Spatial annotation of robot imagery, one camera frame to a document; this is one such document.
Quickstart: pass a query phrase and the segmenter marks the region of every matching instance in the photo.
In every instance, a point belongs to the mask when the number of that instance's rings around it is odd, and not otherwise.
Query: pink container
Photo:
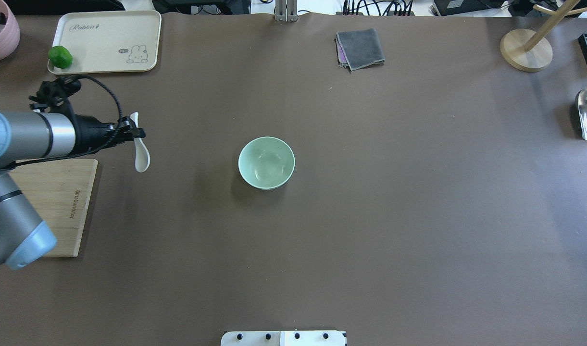
[[[20,41],[20,28],[12,11],[3,0],[0,0],[0,12],[7,16],[7,24],[0,33],[0,59],[13,53]]]

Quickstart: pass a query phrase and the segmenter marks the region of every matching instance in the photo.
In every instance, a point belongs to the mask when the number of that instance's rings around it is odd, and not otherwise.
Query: white label
[[[447,9],[453,9],[455,7],[460,7],[462,6],[462,3],[464,2],[464,0],[453,0],[450,1],[449,4],[447,5]]]

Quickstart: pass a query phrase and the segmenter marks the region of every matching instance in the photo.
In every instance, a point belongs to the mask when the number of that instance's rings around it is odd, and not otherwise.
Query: wooden cutting board
[[[19,166],[10,172],[58,239],[45,256],[77,256],[96,171],[97,160],[68,159]]]

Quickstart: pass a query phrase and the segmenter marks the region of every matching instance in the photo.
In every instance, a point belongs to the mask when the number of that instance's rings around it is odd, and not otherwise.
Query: green vegetable
[[[71,66],[73,62],[73,57],[71,53],[67,50],[67,48],[63,46],[54,46],[48,52],[48,57],[52,62],[52,65],[58,68],[67,68]]]

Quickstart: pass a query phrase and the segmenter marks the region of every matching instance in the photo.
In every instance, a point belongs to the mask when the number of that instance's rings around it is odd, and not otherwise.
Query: gray cloth
[[[376,29],[341,31],[336,33],[336,37],[337,46],[340,45],[346,59],[346,63],[341,62],[341,65],[348,66],[351,71],[385,62]]]

